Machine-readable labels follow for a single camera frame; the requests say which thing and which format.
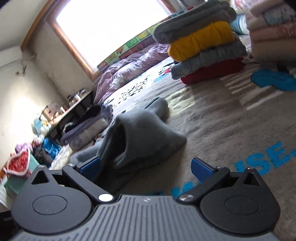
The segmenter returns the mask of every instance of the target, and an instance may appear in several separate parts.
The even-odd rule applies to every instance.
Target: ridged gray surface
[[[12,240],[279,241],[272,233],[251,238],[228,236],[205,223],[195,207],[179,204],[172,196],[128,195],[100,205],[87,223],[73,231],[56,236],[20,232]]]

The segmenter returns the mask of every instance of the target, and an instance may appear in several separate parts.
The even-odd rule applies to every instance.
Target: silver screw
[[[181,201],[183,201],[183,202],[190,202],[190,201],[192,201],[193,200],[193,196],[192,195],[190,195],[190,194],[183,194],[183,195],[181,195],[180,197],[179,197],[179,199],[181,200]]]
[[[113,199],[113,196],[109,193],[104,193],[104,194],[101,194],[98,199],[101,201],[101,202],[109,202],[109,201],[112,201]]]

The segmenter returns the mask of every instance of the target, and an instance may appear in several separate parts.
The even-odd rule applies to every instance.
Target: mustard yellow sweater
[[[201,50],[233,41],[229,24],[218,21],[176,40],[169,46],[168,54],[175,61],[182,62],[197,55]]]

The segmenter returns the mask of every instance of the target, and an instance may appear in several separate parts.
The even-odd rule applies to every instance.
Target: table
[[[82,96],[82,98],[74,105],[72,105],[64,114],[58,116],[53,120],[53,122],[51,123],[52,126],[45,137],[49,137],[60,144],[62,130],[64,126],[72,119],[76,118],[78,120],[82,115],[84,115],[87,108],[92,104],[92,102],[92,91],[86,92],[85,95]]]

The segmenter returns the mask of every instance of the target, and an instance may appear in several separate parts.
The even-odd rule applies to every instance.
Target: window
[[[158,0],[60,0],[48,22],[91,80],[110,54],[171,13]]]

